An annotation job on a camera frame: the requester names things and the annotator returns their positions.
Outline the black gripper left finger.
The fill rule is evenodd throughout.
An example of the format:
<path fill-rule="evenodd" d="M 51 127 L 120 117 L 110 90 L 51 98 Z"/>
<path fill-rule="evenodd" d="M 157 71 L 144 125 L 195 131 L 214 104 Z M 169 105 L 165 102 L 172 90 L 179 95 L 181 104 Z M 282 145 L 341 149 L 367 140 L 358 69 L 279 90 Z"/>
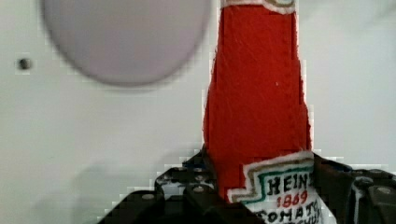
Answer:
<path fill-rule="evenodd" d="M 218 195 L 217 175 L 205 149 L 155 179 L 153 190 L 137 190 L 98 224 L 263 224 L 241 203 Z"/>

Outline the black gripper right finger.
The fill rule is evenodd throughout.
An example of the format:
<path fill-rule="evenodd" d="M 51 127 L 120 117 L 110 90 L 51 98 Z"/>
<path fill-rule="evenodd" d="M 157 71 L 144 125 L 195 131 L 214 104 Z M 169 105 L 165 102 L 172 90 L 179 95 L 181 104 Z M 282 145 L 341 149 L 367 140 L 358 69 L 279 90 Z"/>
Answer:
<path fill-rule="evenodd" d="M 314 186 L 337 224 L 396 224 L 395 175 L 314 155 Z"/>

